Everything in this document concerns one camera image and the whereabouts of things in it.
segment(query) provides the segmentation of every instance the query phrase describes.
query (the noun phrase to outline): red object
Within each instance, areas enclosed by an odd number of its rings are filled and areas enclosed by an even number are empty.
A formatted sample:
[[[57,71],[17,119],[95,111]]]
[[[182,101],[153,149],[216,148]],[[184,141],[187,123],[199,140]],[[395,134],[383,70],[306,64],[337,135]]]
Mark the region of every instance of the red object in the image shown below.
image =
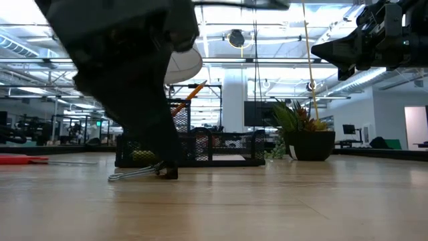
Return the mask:
[[[27,155],[0,155],[0,165],[45,164],[48,157],[31,157]]]

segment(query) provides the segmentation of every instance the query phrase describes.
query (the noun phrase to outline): orange stick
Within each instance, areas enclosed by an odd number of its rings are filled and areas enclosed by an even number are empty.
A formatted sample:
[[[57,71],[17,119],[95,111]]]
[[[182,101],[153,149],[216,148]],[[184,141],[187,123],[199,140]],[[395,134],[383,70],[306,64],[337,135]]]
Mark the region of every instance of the orange stick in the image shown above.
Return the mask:
[[[193,97],[195,97],[199,91],[202,90],[202,88],[205,86],[205,84],[207,83],[207,81],[202,82],[200,85],[198,85],[198,87],[196,87],[192,93],[190,93],[190,95],[188,95],[188,97],[186,98],[186,100],[191,100]],[[174,109],[174,111],[171,113],[172,116],[176,116],[180,110],[182,110],[184,107],[186,106],[185,103],[181,103],[180,105],[178,105],[178,107],[176,107],[176,109]]]

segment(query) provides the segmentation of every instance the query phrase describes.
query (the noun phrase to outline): monitor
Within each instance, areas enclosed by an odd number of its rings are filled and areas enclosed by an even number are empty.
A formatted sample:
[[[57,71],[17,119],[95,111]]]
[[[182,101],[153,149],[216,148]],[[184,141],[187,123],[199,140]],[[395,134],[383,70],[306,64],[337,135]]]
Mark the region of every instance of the monitor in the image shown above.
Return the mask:
[[[343,125],[343,134],[355,135],[355,126],[354,125]]]
[[[279,126],[274,117],[274,105],[277,102],[244,102],[244,125],[246,127]]]

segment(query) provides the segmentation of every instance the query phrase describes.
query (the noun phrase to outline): black plant pot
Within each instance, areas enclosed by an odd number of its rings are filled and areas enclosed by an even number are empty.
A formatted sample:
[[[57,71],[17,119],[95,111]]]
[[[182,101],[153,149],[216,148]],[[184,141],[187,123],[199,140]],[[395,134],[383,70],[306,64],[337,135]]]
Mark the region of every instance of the black plant pot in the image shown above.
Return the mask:
[[[291,158],[299,161],[325,161],[333,152],[336,133],[316,131],[286,133],[284,142]]]

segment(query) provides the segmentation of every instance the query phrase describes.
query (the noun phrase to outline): rope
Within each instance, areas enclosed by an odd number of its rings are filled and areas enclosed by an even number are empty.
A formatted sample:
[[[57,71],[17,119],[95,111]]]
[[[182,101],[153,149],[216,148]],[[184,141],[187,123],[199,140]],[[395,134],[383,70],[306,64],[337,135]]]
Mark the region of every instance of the rope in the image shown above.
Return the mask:
[[[302,0],[302,6],[303,6],[303,18],[304,18],[304,25],[305,25],[305,34],[306,34],[306,51],[308,52],[310,86],[311,86],[311,89],[312,89],[312,99],[314,100],[314,108],[315,108],[316,120],[318,120],[319,119],[319,116],[318,116],[318,105],[316,104],[315,83],[314,83],[314,78],[312,77],[312,63],[310,61],[310,51],[309,51],[309,41],[308,41],[309,40],[309,37],[308,37],[308,22],[306,22],[305,0]]]

